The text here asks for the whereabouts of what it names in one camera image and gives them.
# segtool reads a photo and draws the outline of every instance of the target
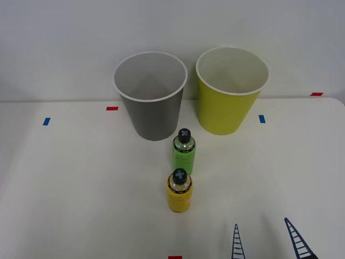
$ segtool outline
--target bottle cap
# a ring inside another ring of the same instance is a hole
[[[178,140],[181,143],[188,143],[190,141],[190,131],[187,128],[183,128],[178,132]]]
[[[187,172],[182,168],[175,169],[172,173],[172,180],[177,185],[185,184],[187,182]]]

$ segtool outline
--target white table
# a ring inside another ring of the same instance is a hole
[[[258,99],[220,137],[194,104],[183,102],[175,132],[197,141],[194,193],[175,214],[165,192],[174,136],[140,138],[122,102],[1,103],[0,258],[231,258],[235,223],[247,259],[295,258],[284,217],[320,259],[342,258],[345,107]]]

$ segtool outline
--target blue tape marker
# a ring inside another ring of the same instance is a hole
[[[43,122],[43,126],[48,126],[50,121],[50,118],[45,118],[44,122]]]
[[[266,123],[265,117],[263,115],[259,115],[260,123]]]

